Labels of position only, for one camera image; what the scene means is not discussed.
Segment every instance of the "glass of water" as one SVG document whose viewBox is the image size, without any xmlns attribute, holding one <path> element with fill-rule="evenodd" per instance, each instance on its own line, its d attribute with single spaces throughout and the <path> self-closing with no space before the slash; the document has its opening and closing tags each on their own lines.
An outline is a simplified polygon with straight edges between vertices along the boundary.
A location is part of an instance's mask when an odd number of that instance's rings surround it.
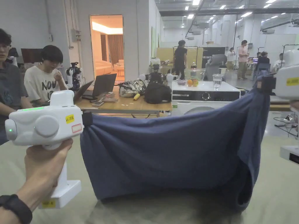
<svg viewBox="0 0 299 224">
<path fill-rule="evenodd" d="M 222 77 L 223 77 L 222 74 L 214 74 L 213 75 L 213 86 L 214 86 L 214 89 L 218 90 L 220 88 L 221 83 L 222 83 Z"/>
</svg>

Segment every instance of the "folded cloth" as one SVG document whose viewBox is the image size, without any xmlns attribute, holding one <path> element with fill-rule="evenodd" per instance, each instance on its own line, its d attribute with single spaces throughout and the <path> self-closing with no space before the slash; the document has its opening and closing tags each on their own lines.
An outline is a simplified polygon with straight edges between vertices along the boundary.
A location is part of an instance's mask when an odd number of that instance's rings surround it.
<svg viewBox="0 0 299 224">
<path fill-rule="evenodd" d="M 250 201 L 270 97 L 253 89 L 227 106 L 180 117 L 93 115 L 81 134 L 97 199 L 165 188 L 219 189 L 237 211 Z"/>
</svg>

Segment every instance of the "black wristband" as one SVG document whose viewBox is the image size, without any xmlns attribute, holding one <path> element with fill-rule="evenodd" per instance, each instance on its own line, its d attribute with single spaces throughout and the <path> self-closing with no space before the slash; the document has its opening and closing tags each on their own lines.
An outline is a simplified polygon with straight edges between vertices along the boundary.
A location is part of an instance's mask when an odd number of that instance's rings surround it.
<svg viewBox="0 0 299 224">
<path fill-rule="evenodd" d="M 16 194 L 0 196 L 0 207 L 12 211 L 22 224 L 29 224 L 32 220 L 31 210 Z"/>
</svg>

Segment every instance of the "white washing machine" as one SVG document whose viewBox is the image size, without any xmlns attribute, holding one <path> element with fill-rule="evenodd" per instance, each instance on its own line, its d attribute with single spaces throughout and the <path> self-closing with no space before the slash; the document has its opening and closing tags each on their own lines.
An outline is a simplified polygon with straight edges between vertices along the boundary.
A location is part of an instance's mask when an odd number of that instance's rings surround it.
<svg viewBox="0 0 299 224">
<path fill-rule="evenodd" d="M 213 88 L 213 82 L 199 82 L 197 87 L 178 85 L 172 82 L 171 116 L 179 116 L 212 109 L 221 108 L 239 99 L 240 90 L 222 82 L 218 90 Z"/>
</svg>

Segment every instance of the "doorway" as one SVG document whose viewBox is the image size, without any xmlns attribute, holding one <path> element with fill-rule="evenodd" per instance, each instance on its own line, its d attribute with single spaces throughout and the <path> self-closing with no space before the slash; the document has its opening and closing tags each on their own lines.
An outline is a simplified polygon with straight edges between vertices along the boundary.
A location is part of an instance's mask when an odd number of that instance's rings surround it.
<svg viewBox="0 0 299 224">
<path fill-rule="evenodd" d="M 123 16 L 90 16 L 94 77 L 116 73 L 116 83 L 124 82 Z"/>
</svg>

